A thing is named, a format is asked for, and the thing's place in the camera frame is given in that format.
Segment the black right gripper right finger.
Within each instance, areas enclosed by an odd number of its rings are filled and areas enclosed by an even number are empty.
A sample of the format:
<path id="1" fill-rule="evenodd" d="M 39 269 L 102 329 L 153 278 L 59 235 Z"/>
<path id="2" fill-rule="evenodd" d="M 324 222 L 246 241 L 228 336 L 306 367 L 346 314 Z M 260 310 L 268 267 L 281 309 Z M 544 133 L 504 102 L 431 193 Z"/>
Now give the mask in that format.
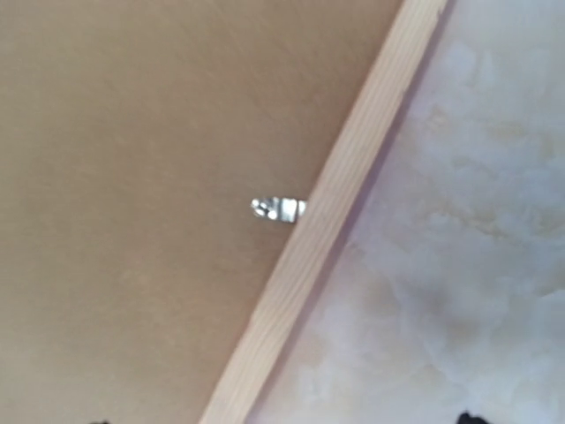
<path id="1" fill-rule="evenodd" d="M 459 415 L 456 424 L 490 424 L 490 422 L 485 420 L 481 416 L 473 415 L 469 412 L 464 412 Z"/>

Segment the brown cardboard backing board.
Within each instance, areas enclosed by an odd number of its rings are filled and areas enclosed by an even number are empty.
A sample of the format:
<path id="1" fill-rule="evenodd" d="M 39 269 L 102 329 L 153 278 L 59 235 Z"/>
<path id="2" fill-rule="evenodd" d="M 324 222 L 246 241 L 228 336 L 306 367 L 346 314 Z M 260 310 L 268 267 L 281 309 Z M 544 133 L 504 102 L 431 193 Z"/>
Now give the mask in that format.
<path id="1" fill-rule="evenodd" d="M 2 2 L 2 422 L 199 420 L 398 7 Z"/>

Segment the pink wooden picture frame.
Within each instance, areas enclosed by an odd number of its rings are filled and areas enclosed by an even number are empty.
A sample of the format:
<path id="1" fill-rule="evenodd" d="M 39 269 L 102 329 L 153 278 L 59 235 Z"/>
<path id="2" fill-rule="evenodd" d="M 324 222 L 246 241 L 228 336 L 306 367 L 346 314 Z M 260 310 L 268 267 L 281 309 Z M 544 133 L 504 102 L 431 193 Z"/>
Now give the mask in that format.
<path id="1" fill-rule="evenodd" d="M 418 74 L 446 1 L 405 1 L 200 417 L 243 423 L 260 399 L 335 252 Z"/>

